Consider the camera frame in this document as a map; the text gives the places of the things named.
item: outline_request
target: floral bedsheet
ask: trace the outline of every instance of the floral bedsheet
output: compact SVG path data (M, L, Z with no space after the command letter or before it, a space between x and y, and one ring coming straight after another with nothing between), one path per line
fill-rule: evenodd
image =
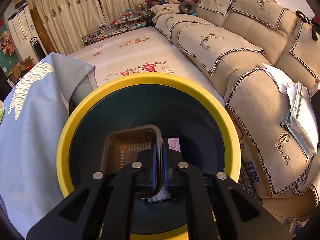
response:
M98 87L115 78L135 73L168 73L199 84L224 105L223 98L197 66L152 27L119 34L69 56L96 67Z

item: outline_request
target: trash can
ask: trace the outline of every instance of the trash can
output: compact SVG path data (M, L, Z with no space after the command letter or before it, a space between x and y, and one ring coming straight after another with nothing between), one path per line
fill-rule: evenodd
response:
M184 78L138 73L115 79L88 95L68 119L57 151L57 174L64 197L101 169L108 135L156 125L163 137L177 137L182 157L202 172L224 171L238 181L240 147L221 103ZM131 239L187 239L183 195L160 203L136 199Z

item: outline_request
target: brown plastic container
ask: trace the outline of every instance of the brown plastic container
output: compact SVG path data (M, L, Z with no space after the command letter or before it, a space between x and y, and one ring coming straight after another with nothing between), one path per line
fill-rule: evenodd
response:
M101 170L107 175L137 160L138 153L151 148L156 138L157 151L161 147L161 131L152 124L110 133L106 138Z

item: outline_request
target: yellow trash can rim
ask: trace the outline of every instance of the yellow trash can rim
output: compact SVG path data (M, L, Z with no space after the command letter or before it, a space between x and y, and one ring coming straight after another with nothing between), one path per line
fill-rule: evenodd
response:
M238 135L230 116L221 103L207 90L185 78L165 73L137 73L114 79L94 90L82 100L67 120L58 143L56 163L58 182L63 196L67 197L74 190L69 171L69 149L73 134L85 114L107 95L126 87L141 84L164 85L178 89L192 96L208 110L216 121L222 136L225 150L224 172L237 182L241 166ZM131 239L185 240L188 239L187 225L156 235L132 234Z

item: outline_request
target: sofa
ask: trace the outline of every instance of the sofa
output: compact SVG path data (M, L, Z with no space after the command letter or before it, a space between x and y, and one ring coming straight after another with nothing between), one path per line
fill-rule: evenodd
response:
M264 64L310 89L320 77L320 41L311 26L269 0L199 0L196 16L179 13L177 4L150 12L155 28L224 98L239 135L245 189L283 224L303 226L319 202L319 157L307 160L282 125L289 98Z

